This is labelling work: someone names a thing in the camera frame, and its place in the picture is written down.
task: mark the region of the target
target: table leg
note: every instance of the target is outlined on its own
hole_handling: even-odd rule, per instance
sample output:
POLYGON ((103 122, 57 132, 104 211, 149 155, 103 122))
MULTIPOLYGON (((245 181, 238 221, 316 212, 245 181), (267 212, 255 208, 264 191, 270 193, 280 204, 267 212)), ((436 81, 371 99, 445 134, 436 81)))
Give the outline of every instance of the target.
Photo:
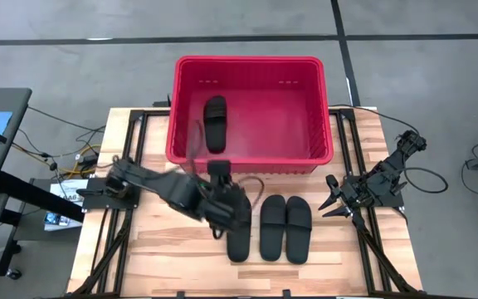
POLYGON ((58 213, 78 222, 84 221, 84 213, 82 213, 82 208, 79 205, 26 183, 4 171, 0 171, 0 193, 8 194, 8 196, 19 199, 24 203, 58 213))

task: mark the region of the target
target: red basket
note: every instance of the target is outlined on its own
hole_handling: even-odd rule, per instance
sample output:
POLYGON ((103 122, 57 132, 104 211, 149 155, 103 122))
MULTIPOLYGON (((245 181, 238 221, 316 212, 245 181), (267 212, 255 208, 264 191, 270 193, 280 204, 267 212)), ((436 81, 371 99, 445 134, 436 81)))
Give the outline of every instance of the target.
POLYGON ((306 174, 333 157, 322 62, 314 57, 184 56, 176 65, 167 158, 190 169, 195 120, 213 96, 227 101, 227 146, 194 160, 229 159, 234 173, 306 174))

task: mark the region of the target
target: black slipper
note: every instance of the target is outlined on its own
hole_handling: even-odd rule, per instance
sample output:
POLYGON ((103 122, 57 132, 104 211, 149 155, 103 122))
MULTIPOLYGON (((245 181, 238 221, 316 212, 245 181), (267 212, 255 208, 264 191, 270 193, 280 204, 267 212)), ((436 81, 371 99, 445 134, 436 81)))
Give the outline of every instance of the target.
POLYGON ((283 232, 285 231, 285 199, 281 195, 271 195, 261 205, 260 220, 261 257, 274 262, 281 255, 283 232))
POLYGON ((305 200, 293 196, 287 200, 287 260, 294 264, 307 262, 311 240, 311 208, 305 200))
POLYGON ((237 229, 226 234, 226 250, 228 258, 232 262, 245 262, 250 253, 252 205, 248 197, 245 196, 244 198, 242 208, 247 210, 249 215, 241 221, 237 229))
POLYGON ((226 148, 227 106, 224 96, 214 96, 204 106, 204 132, 206 146, 212 154, 226 148))

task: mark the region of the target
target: wooden tabletop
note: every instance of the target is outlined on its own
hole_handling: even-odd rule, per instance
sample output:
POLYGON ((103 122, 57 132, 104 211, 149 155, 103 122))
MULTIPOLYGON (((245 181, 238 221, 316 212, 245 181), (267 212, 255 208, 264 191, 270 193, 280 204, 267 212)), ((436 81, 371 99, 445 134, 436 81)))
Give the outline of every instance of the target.
MULTIPOLYGON (((100 150, 100 164, 108 164, 112 157, 121 156, 129 121, 130 108, 110 110, 105 136, 100 150)), ((388 156, 381 122, 377 115, 355 111, 358 132, 367 169, 388 156)), ((349 124, 346 127, 353 168, 358 169, 351 143, 349 124)), ((165 157, 168 117, 149 118, 144 142, 142 166, 164 171, 172 168, 165 157)), ((250 256, 245 262, 230 262, 226 254, 226 238, 214 240, 207 223, 200 223, 172 210, 157 195, 143 192, 139 207, 134 211, 130 231, 127 263, 121 296, 281 296, 290 289, 293 296, 365 295, 363 267, 357 233, 346 218, 321 218, 327 210, 318 207, 329 196, 325 176, 333 174, 339 182, 345 176, 344 162, 337 125, 331 118, 334 157, 327 165, 312 174, 259 174, 265 181, 263 199, 271 194, 292 195, 307 200, 313 211, 313 230, 309 260, 304 265, 287 262, 283 252, 277 262, 265 262, 259 253, 259 211, 254 208, 251 230, 250 256)), ((132 140, 135 149, 137 134, 132 140)), ((97 174, 105 176, 107 169, 97 174)), ((234 174, 234 180, 242 175, 234 174)), ((259 189, 257 182, 245 185, 250 199, 259 189)), ((85 216, 75 262, 68 285, 69 292, 79 287, 90 274, 91 262, 104 210, 88 212, 85 216)), ((421 289, 420 277, 412 252, 411 240, 403 218, 391 208, 376 208, 383 248, 397 270, 409 284, 421 289)), ((108 218, 100 245, 102 256, 108 218)), ((376 289, 381 289, 378 264, 369 252, 376 289)), ((106 291, 112 290, 117 257, 110 263, 106 291)))

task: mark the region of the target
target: concrete floor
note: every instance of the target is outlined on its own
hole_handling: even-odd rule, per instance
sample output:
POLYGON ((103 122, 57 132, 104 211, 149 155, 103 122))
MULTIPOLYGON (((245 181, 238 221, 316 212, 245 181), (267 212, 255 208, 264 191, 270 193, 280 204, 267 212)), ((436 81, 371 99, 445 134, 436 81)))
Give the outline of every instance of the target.
MULTIPOLYGON (((478 33, 478 1, 339 0, 347 34, 478 33)), ((0 39, 176 37, 229 34, 335 34, 327 0, 0 0, 0 39)), ((439 195, 403 191, 424 288, 478 297, 478 196, 460 181, 478 143, 478 40, 349 42, 362 105, 415 125, 427 150, 410 166, 434 169, 450 189, 439 195)), ((103 125, 112 106, 150 106, 172 91, 183 55, 311 55, 322 60, 330 104, 349 103, 337 42, 240 42, 161 45, 0 47, 0 86, 33 90, 30 105, 89 127, 103 125)), ((74 150, 81 130, 26 113, 22 122, 38 148, 74 150)), ((388 146, 406 128, 383 120, 388 146)), ((100 143, 97 136, 94 143, 100 143)), ((23 136, 16 142, 27 145, 23 136)), ((69 166, 71 157, 59 164, 69 166)), ((23 179, 52 174, 11 151, 4 169, 23 179)), ((410 174, 426 187, 435 179, 410 174)), ((478 172, 469 173, 478 189, 478 172)), ((14 208, 17 203, 10 203, 14 208)), ((9 228, 0 227, 0 248, 9 228)), ((12 260, 21 280, 0 278, 0 298, 58 296, 66 285, 74 243, 25 243, 12 260)))

